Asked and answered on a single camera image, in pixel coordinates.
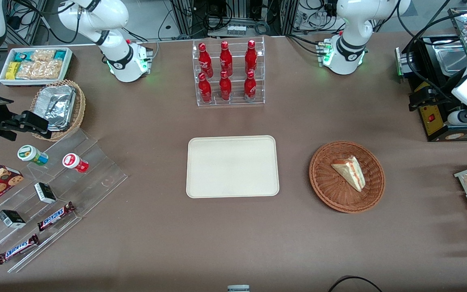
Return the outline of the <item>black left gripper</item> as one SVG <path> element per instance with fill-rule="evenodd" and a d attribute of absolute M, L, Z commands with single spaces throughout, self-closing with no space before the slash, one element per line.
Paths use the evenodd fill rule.
<path fill-rule="evenodd" d="M 416 111 L 419 107 L 436 106 L 446 103 L 455 103 L 454 98 L 444 95 L 432 86 L 425 86 L 419 89 L 419 92 L 414 92 L 409 95 L 408 110 Z"/>

